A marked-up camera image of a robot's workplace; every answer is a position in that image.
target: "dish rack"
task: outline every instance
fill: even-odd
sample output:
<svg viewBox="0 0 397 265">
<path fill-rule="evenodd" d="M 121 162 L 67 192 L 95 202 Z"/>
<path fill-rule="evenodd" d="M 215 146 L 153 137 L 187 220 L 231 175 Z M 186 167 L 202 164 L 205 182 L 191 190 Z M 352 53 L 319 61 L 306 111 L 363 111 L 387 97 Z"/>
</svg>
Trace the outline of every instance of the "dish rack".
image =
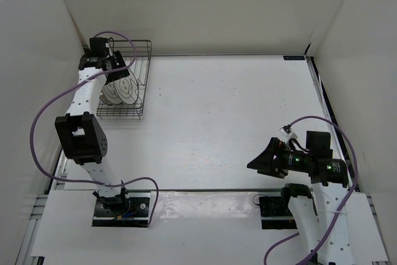
<svg viewBox="0 0 397 265">
<path fill-rule="evenodd" d="M 130 67 L 130 73 L 134 78 L 137 86 L 135 91 L 135 102 L 133 104 L 116 104 L 108 105 L 99 101 L 97 116 L 102 119 L 112 117 L 127 117 L 141 119 L 145 107 L 146 87 L 148 85 L 148 76 L 151 61 L 151 41 L 150 40 L 132 40 L 136 48 L 137 58 Z M 133 59 L 133 50 L 131 45 L 125 40 L 112 40 L 111 47 L 122 54 L 125 64 L 128 65 Z"/>
</svg>

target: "black wire dish rack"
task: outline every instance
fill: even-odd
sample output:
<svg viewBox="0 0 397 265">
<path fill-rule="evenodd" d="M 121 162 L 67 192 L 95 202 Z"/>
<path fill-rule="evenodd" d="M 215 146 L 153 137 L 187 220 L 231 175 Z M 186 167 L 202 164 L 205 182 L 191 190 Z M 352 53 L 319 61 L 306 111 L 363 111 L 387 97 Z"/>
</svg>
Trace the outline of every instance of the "black wire dish rack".
<svg viewBox="0 0 397 265">
<path fill-rule="evenodd" d="M 132 40 L 132 42 L 136 48 L 137 58 L 130 67 L 130 76 L 115 81 L 113 84 L 110 83 L 102 90 L 97 108 L 97 116 L 102 119 L 120 116 L 128 119 L 141 119 L 143 116 L 152 46 L 150 40 Z M 110 46 L 115 51 L 120 51 L 126 65 L 133 59 L 134 52 L 128 42 L 110 39 Z M 112 102 L 109 102 L 107 100 L 106 96 L 111 96 L 109 90 L 113 91 L 112 94 L 116 101 L 111 99 Z"/>
</svg>

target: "purple cable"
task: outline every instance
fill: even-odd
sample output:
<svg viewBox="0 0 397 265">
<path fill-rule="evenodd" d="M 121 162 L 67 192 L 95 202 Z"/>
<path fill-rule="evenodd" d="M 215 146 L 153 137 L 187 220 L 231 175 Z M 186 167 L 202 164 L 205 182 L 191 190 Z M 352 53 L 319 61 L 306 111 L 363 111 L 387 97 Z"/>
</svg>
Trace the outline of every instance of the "purple cable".
<svg viewBox="0 0 397 265">
<path fill-rule="evenodd" d="M 37 155 L 36 155 L 35 145 L 34 145 L 35 127 L 36 127 L 36 124 L 37 124 L 38 119 L 39 119 L 40 116 L 43 114 L 43 112 L 45 111 L 45 109 L 47 109 L 53 102 L 55 102 L 56 100 L 60 99 L 61 97 L 65 96 L 65 95 L 71 93 L 72 91 L 76 90 L 77 88 L 80 88 L 81 86 L 87 84 L 90 80 L 95 79 L 96 77 L 101 76 L 101 75 L 103 75 L 103 74 L 110 74 L 110 73 L 113 73 L 113 72 L 115 72 L 115 71 L 127 70 L 127 69 L 129 69 L 129 67 L 131 67 L 132 64 L 134 64 L 134 62 L 135 62 L 135 60 L 136 60 L 136 57 L 137 57 L 136 48 L 135 48 L 133 42 L 132 42 L 127 36 L 125 36 L 124 34 L 121 34 L 121 33 L 119 33 L 119 32 L 114 32 L 114 31 L 102 31 L 102 32 L 99 32 L 98 34 L 95 34 L 94 37 L 97 37 L 97 36 L 102 35 L 102 34 L 115 34 L 115 35 L 118 35 L 119 37 L 123 37 L 125 40 L 127 40 L 127 41 L 130 43 L 131 47 L 132 47 L 133 50 L 134 50 L 134 57 L 133 57 L 133 59 L 131 60 L 130 64 L 127 65 L 127 66 L 124 66 L 123 68 L 117 68 L 117 69 L 108 70 L 108 71 L 101 71 L 100 73 L 94 74 L 94 75 L 92 75 L 91 77 L 88 77 L 88 78 L 85 79 L 84 81 L 80 82 L 79 84 L 77 84 L 77 85 L 75 85 L 75 86 L 69 88 L 69 89 L 66 90 L 66 91 L 63 91 L 61 94 L 55 96 L 53 99 L 50 99 L 50 100 L 39 110 L 39 112 L 37 113 L 37 115 L 36 115 L 35 118 L 33 119 L 32 126 L 30 127 L 30 135 L 29 135 L 30 152 L 32 153 L 32 158 L 33 158 L 33 160 L 34 160 L 34 162 L 35 162 L 35 164 L 36 164 L 36 167 L 40 170 L 40 172 L 43 173 L 44 175 L 46 175 L 47 177 L 49 177 L 49 178 L 51 178 L 51 179 L 53 179 L 53 180 L 57 180 L 57 181 L 92 183 L 92 184 L 98 184 L 98 185 L 101 185 L 101 186 L 105 185 L 105 186 L 107 186 L 107 187 L 123 187 L 123 186 L 126 186 L 127 184 L 133 183 L 133 182 L 135 182 L 135 181 L 139 181 L 139 180 L 150 180 L 151 182 L 153 182 L 154 186 L 156 186 L 156 199 L 154 200 L 153 209 L 152 209 L 152 211 L 151 211 L 151 213 L 150 213 L 150 218 L 149 218 L 149 221 L 148 221 L 148 225 L 150 225 L 151 220 L 152 220 L 152 218 L 153 218 L 154 209 L 156 208 L 157 200 L 158 200 L 158 197 L 159 197 L 159 187 L 158 187 L 158 185 L 157 185 L 157 182 L 156 182 L 153 178 L 150 178 L 150 177 L 139 177 L 139 178 L 136 178 L 136 179 L 129 180 L 129 181 L 127 181 L 127 182 L 120 183 L 120 184 L 106 184 L 106 183 L 100 182 L 100 181 L 84 180 L 84 179 L 66 179 L 66 178 L 62 178 L 62 177 L 56 177 L 56 176 L 51 175 L 50 173 L 46 172 L 46 171 L 44 170 L 44 168 L 42 167 L 42 165 L 40 164 L 40 162 L 38 161 L 38 158 L 37 158 Z"/>
<path fill-rule="evenodd" d="M 325 241 L 327 240 L 328 236 L 331 234 L 332 229 L 334 228 L 334 225 L 336 223 L 336 220 L 339 216 L 339 212 L 341 211 L 343 206 L 345 206 L 347 200 L 349 200 L 350 196 L 353 194 L 355 187 L 357 186 L 357 183 L 359 181 L 359 167 L 357 166 L 357 157 L 355 155 L 355 151 L 353 148 L 352 143 L 350 142 L 349 138 L 347 137 L 347 135 L 343 132 L 343 130 L 341 128 L 339 128 L 336 124 L 334 124 L 332 121 L 329 121 L 328 119 L 319 117 L 319 116 L 314 116 L 314 115 L 310 115 L 310 116 L 304 116 L 301 118 L 298 118 L 296 120 L 294 120 L 293 122 L 291 122 L 289 124 L 289 126 L 291 127 L 292 125 L 296 124 L 299 121 L 305 120 L 305 119 L 320 119 L 322 121 L 325 121 L 329 124 L 331 124 L 339 133 L 341 133 L 341 135 L 344 137 L 344 139 L 346 140 L 350 150 L 352 151 L 352 156 L 353 156 L 353 166 L 354 166 L 354 178 L 352 181 L 352 186 L 350 187 L 349 191 L 347 192 L 346 196 L 343 198 L 343 200 L 341 201 L 341 203 L 339 204 L 339 206 L 337 207 L 336 211 L 337 213 L 335 213 L 334 217 L 332 218 L 331 224 L 329 225 L 328 229 L 326 230 L 324 236 L 322 237 L 322 239 L 320 240 L 320 242 L 317 244 L 317 246 L 311 251 L 311 253 L 305 257 L 303 260 L 301 260 L 300 262 L 298 262 L 296 265 L 305 265 L 306 262 L 308 262 L 318 251 L 319 249 L 322 247 L 322 245 L 325 243 Z M 292 239 L 296 236 L 298 236 L 299 233 L 293 234 L 289 237 L 286 237 L 278 242 L 276 242 L 274 245 L 272 245 L 266 252 L 263 263 L 264 265 L 267 265 L 266 260 L 267 257 L 269 256 L 269 253 L 278 245 L 281 245 L 282 243 L 286 242 L 289 239 Z"/>
</svg>

